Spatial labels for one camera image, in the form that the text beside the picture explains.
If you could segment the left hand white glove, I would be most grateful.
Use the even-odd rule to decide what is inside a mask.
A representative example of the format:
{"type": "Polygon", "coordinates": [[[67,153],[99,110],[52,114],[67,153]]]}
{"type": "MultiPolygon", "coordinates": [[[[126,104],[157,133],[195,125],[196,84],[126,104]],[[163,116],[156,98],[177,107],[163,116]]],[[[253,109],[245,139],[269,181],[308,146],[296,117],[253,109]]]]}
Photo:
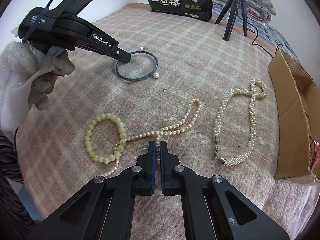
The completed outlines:
{"type": "Polygon", "coordinates": [[[65,49],[53,46],[44,54],[28,41],[9,42],[1,53],[1,130],[17,129],[32,106],[47,109],[57,78],[74,70],[65,49]]]}

